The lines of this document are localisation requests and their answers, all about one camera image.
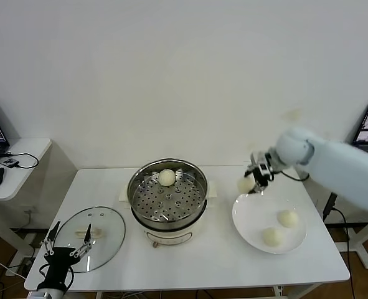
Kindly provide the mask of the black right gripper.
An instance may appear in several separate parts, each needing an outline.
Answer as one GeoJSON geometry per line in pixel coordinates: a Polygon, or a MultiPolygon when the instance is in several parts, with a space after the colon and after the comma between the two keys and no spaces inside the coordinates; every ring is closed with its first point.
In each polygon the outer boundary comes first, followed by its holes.
{"type": "Polygon", "coordinates": [[[271,165],[271,155],[266,152],[257,152],[252,154],[252,161],[247,166],[244,177],[248,177],[253,173],[254,185],[249,190],[249,194],[262,193],[267,183],[273,181],[275,173],[271,165]]]}

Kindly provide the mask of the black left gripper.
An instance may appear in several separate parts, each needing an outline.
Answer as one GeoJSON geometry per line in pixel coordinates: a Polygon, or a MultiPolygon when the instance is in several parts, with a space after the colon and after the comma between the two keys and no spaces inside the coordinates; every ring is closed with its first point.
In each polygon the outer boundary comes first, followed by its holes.
{"type": "Polygon", "coordinates": [[[92,248],[91,228],[89,224],[82,245],[78,249],[71,247],[54,247],[54,240],[59,231],[60,221],[49,231],[45,239],[41,241],[44,246],[45,260],[48,264],[47,273],[42,288],[50,288],[56,290],[68,290],[74,280],[74,272],[72,266],[78,263],[78,257],[83,257],[92,248]],[[68,272],[71,272],[71,281],[65,284],[68,272]]]}

